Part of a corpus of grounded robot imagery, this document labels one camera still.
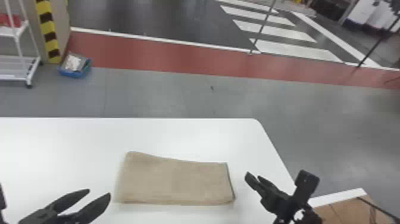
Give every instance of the gray floor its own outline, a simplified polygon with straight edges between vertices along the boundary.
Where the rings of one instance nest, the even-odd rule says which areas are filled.
[[[0,116],[253,117],[293,177],[321,177],[316,195],[362,187],[400,216],[398,91],[98,68],[76,80],[55,66],[34,85],[0,82]]]

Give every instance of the blue plastic bin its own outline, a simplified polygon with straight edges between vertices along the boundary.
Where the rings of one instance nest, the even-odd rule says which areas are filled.
[[[87,75],[87,73],[90,70],[91,63],[92,63],[92,60],[88,59],[85,66],[83,67],[82,71],[67,71],[67,70],[62,69],[61,67],[58,67],[57,70],[59,71],[59,73],[62,76],[67,76],[67,77],[72,77],[72,78],[78,79],[78,78],[82,78],[85,75]]]

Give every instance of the floor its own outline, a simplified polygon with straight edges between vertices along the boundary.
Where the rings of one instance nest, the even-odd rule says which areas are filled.
[[[325,19],[320,15],[317,15],[317,17],[313,18],[313,20],[332,33],[335,33],[335,35],[354,46],[363,54],[368,53],[368,51],[380,38],[379,35],[374,35],[372,33],[365,34],[362,30],[344,29],[336,22]],[[376,50],[373,51],[370,58],[386,67],[399,67],[398,60],[400,59],[400,35],[396,33],[393,34],[389,39],[385,39],[380,45],[378,45]]]
[[[70,79],[50,65],[34,84],[0,83],[0,116],[252,117],[292,177],[321,177],[316,195],[363,187],[400,215],[399,91],[102,68]]]
[[[268,10],[268,6],[241,0],[134,0],[120,4],[83,0],[71,2],[70,17],[71,25],[85,32],[256,48],[265,54],[337,63],[355,64],[364,57],[311,18],[282,10],[271,12],[260,40],[254,45]],[[390,67],[393,63],[368,59],[365,64]]]

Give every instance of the white floor stripe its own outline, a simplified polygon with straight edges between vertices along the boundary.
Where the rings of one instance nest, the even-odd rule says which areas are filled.
[[[256,24],[256,23],[248,23],[244,21],[239,21],[239,20],[234,20],[236,25],[241,29],[245,30],[248,32],[254,32],[258,33],[260,30],[261,25]],[[310,42],[317,42],[314,40],[312,37],[310,37],[308,34],[296,30],[288,30],[288,29],[282,29],[282,28],[277,28],[277,27],[272,27],[272,26],[264,26],[262,29],[262,33],[266,35],[273,35],[273,36],[279,36],[279,37],[284,37],[284,38],[291,38],[291,39],[296,39],[296,40],[301,40],[301,41],[310,41]]]
[[[345,62],[345,64],[348,66],[353,66],[353,67],[356,67],[358,65],[357,63],[351,63],[351,62]],[[374,67],[374,66],[367,66],[365,64],[362,64],[361,67],[362,68],[370,68],[370,69],[382,69],[382,70],[387,70],[387,71],[400,71],[400,69],[396,69],[396,68],[389,68],[389,67],[383,67],[383,66]]]
[[[241,10],[238,8],[232,8],[232,7],[228,7],[228,6],[221,6],[221,7],[225,11],[225,13],[228,13],[231,15],[238,15],[238,16],[247,17],[247,18],[254,18],[256,20],[262,20],[262,21],[264,21],[265,17],[266,17],[265,14],[261,14],[261,13],[255,13],[252,11]],[[272,22],[272,23],[279,23],[279,24],[284,24],[284,25],[288,25],[288,26],[295,26],[290,20],[283,18],[283,17],[275,16],[275,15],[270,15],[268,17],[268,21]]]
[[[270,7],[268,7],[266,5],[260,5],[260,4],[251,3],[251,2],[244,2],[244,1],[240,1],[240,0],[216,0],[216,1],[230,3],[233,5],[240,5],[240,6],[244,6],[244,7],[248,7],[248,8],[255,8],[257,10],[265,10],[265,11],[270,10]]]
[[[220,45],[212,45],[212,44],[207,44],[207,43],[196,43],[196,42],[189,42],[189,41],[177,41],[177,40],[164,39],[164,38],[152,38],[150,36],[140,36],[140,35],[126,34],[126,33],[85,29],[85,28],[80,28],[80,27],[71,27],[71,31],[80,32],[80,33],[93,33],[93,34],[104,35],[104,36],[116,36],[116,37],[120,37],[120,38],[140,39],[140,40],[157,41],[157,42],[163,42],[163,43],[175,43],[175,44],[189,45],[189,46],[200,46],[203,48],[222,49],[222,50],[228,50],[228,51],[240,51],[240,52],[249,52],[250,51],[249,49],[234,48],[231,46],[220,46]]]
[[[325,49],[307,48],[306,46],[297,46],[263,40],[258,40],[256,47],[261,52],[269,54],[342,62],[342,60],[340,60],[337,56]]]
[[[312,26],[313,28],[318,30],[320,33],[325,35],[331,41],[333,41],[334,43],[339,45],[345,51],[349,52],[351,55],[353,55],[358,60],[361,61],[365,57],[365,55],[363,53],[359,52],[359,50],[355,49],[350,44],[344,42],[342,39],[340,39],[339,37],[337,37],[336,35],[334,35],[330,31],[328,31],[327,29],[323,28],[321,25],[319,25],[318,23],[314,22],[312,19],[308,18],[306,15],[301,14],[301,13],[296,13],[296,12],[292,12],[292,13],[295,16],[299,17],[304,22],[306,22],[308,25]],[[378,63],[376,63],[375,61],[371,60],[370,58],[368,58],[365,61],[365,64],[368,65],[368,66],[373,66],[373,67],[381,67]]]

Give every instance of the beige towel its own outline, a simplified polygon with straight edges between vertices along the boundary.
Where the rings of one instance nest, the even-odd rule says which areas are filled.
[[[121,203],[217,205],[235,199],[226,163],[199,163],[138,152],[125,156],[115,189]]]

